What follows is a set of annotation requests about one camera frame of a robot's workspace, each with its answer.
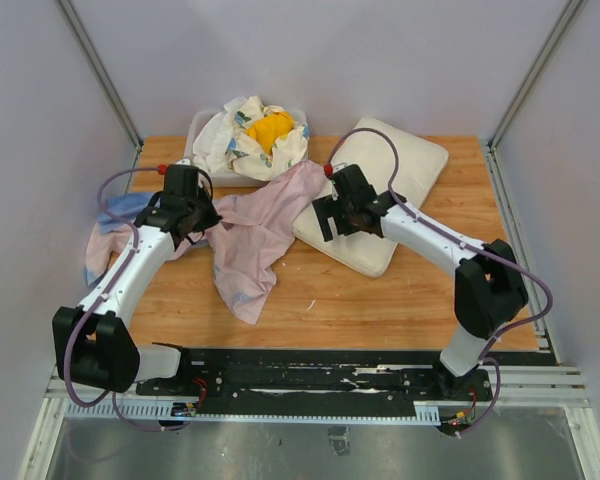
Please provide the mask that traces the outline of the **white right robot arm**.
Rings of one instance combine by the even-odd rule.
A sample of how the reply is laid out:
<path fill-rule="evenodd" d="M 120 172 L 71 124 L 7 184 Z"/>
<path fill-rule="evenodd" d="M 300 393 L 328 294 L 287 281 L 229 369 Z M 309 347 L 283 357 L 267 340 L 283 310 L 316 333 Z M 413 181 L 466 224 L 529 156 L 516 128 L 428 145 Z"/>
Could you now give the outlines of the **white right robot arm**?
<path fill-rule="evenodd" d="M 324 173 L 332 193 L 312 202 L 324 241 L 365 232 L 409 248 L 452 278 L 458 327 L 434 362 L 432 378 L 440 397 L 457 399 L 489 340 L 528 303 L 511 247 L 461 235 L 391 189 L 377 193 L 357 165 L 327 165 Z"/>

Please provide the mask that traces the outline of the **pink blue printed pillowcase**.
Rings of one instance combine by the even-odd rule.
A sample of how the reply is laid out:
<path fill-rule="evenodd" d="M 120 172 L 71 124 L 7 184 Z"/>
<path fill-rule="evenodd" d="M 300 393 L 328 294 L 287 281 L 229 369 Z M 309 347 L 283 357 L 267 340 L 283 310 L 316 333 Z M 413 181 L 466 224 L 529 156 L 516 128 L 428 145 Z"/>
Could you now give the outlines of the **pink blue printed pillowcase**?
<path fill-rule="evenodd" d="M 303 160 L 247 195 L 214 200 L 222 221 L 204 237 L 213 251 L 213 282 L 230 312 L 255 325 L 277 277 L 272 265 L 286 254 L 294 235 L 292 225 L 326 183 L 323 167 Z M 135 220 L 153 192 L 136 192 L 108 199 L 109 210 Z M 130 227 L 100 213 L 85 254 L 85 280 L 93 287 L 108 267 L 112 253 L 120 253 Z"/>

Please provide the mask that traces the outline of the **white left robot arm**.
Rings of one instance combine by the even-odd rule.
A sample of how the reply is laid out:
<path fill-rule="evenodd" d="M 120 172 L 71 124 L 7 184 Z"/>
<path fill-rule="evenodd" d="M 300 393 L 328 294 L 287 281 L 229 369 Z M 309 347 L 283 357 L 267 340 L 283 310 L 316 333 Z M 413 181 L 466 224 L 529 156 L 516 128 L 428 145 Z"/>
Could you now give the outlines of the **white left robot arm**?
<path fill-rule="evenodd" d="M 130 325 L 163 264 L 221 217 L 206 172 L 186 159 L 155 171 L 163 176 L 163 187 L 132 222 L 130 239 L 113 266 L 77 306 L 59 308 L 52 319 L 57 370 L 69 391 L 80 384 L 123 393 L 155 378 L 175 396 L 193 386 L 194 371 L 181 362 L 180 348 L 139 347 Z"/>

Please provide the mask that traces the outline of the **cream white pillow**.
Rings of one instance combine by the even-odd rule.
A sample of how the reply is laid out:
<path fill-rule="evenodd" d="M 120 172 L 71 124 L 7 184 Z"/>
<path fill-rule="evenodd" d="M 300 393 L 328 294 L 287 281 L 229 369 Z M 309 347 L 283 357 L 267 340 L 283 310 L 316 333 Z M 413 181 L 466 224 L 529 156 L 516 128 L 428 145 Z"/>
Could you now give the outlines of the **cream white pillow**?
<path fill-rule="evenodd" d="M 356 127 L 361 131 L 345 140 L 332 164 L 359 166 L 382 206 L 395 204 L 388 194 L 388 188 L 392 187 L 413 208 L 421 208 L 448 163 L 448 151 L 377 119 L 363 118 Z M 294 220 L 292 233 L 369 277 L 384 274 L 396 249 L 395 242 L 363 231 L 350 235 L 335 233 L 333 239 L 326 242 L 312 206 L 306 207 Z"/>

